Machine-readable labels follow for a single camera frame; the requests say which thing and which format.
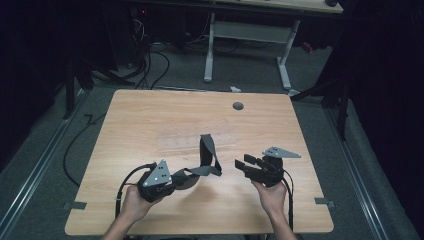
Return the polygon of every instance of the metal bracket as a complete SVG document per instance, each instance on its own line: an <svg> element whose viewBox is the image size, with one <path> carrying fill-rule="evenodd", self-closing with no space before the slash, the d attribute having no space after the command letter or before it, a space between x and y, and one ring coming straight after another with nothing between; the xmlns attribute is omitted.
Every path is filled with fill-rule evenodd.
<svg viewBox="0 0 424 240"><path fill-rule="evenodd" d="M287 150L270 147L262 152L265 156L275 157L275 158L300 158L300 154L289 152Z"/></svg>
<svg viewBox="0 0 424 240"><path fill-rule="evenodd" d="M168 164L166 160L162 159L160 163L153 169L146 181L144 181L143 186L149 187L158 184L163 184L167 182L172 182L171 173L169 173Z"/></svg>
<svg viewBox="0 0 424 240"><path fill-rule="evenodd" d="M336 204L333 201L328 200L327 198L315 198L315 204L325 204L328 208L335 208Z"/></svg>

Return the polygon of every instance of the tabletop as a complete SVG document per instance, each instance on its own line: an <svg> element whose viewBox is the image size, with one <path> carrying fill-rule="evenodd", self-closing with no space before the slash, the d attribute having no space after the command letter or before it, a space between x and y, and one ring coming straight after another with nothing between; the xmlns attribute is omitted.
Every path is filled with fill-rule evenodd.
<svg viewBox="0 0 424 240"><path fill-rule="evenodd" d="M244 108L234 109L235 102ZM87 205L71 210L66 233L102 235L114 219L119 186L134 168L162 159L171 174L199 166L201 134L211 134L222 175L200 177L192 188L164 198L130 234L272 232L256 189L234 167L235 159L242 161L244 154L262 157L271 146L301 155L283 159L294 182L294 231L332 231L327 206L315 203L324 196L287 95L118 90L75 199ZM134 174L129 182L141 175Z"/></svg>
<svg viewBox="0 0 424 240"><path fill-rule="evenodd" d="M249 4L264 7L285 8L322 13L342 13L340 4L328 6L324 0L215 0L222 3Z"/></svg>

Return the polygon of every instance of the human hand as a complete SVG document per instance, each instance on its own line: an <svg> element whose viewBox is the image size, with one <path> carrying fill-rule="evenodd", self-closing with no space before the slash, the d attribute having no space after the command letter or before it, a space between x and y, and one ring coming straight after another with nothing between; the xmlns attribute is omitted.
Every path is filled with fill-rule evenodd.
<svg viewBox="0 0 424 240"><path fill-rule="evenodd" d="M150 203L140 196L136 186L129 186L118 217L125 219L132 225L143 219L150 208L160 201L162 201L162 198Z"/></svg>
<svg viewBox="0 0 424 240"><path fill-rule="evenodd" d="M284 200L287 193L286 186L282 182L269 188L255 181L252 181L252 184L258 190L262 208L268 216L284 216Z"/></svg>

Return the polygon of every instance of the wrist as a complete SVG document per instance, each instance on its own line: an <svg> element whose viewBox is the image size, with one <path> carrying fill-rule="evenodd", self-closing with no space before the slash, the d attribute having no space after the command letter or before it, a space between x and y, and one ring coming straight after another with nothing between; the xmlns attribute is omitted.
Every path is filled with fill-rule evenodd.
<svg viewBox="0 0 424 240"><path fill-rule="evenodd" d="M122 213L118 215L116 221L121 225L121 227L131 228L131 226L136 222L132 220L130 217L123 215Z"/></svg>
<svg viewBox="0 0 424 240"><path fill-rule="evenodd" d="M276 212L269 212L267 214L271 222L287 222L287 219L284 216L283 212L276 211Z"/></svg>

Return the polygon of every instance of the metal rail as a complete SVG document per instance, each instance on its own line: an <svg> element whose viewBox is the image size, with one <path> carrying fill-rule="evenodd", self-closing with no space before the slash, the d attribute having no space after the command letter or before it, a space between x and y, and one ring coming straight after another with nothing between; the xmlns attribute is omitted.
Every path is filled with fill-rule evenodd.
<svg viewBox="0 0 424 240"><path fill-rule="evenodd" d="M345 141L343 141L337 130L337 120L331 109L325 108L324 113L327 120L331 124L331 129L334 136L337 138L339 147L344 155L347 172L352 181L353 188L358 196L359 203L361 204L364 215L370 225L370 229L374 234L375 239L389 239L386 230L380 220L377 209L375 208L374 201L371 199L364 182L362 181L361 175L359 174L358 168L356 167L355 161L352 154L350 153L349 147Z"/></svg>
<svg viewBox="0 0 424 240"><path fill-rule="evenodd" d="M50 163L53 160L56 148L62 139L66 129L71 123L75 113L86 100L88 93L80 90L77 94L77 102L74 111L69 115L69 118L63 119L55 134L51 138L41 157L39 158L37 164L32 170L31 174L19 190L15 200L9 207L7 213L3 216L3 219L0 222L0 239L8 239L11 234L15 224L19 220L22 212L25 210L26 205L37 189L39 183L41 182L44 174L46 173Z"/></svg>

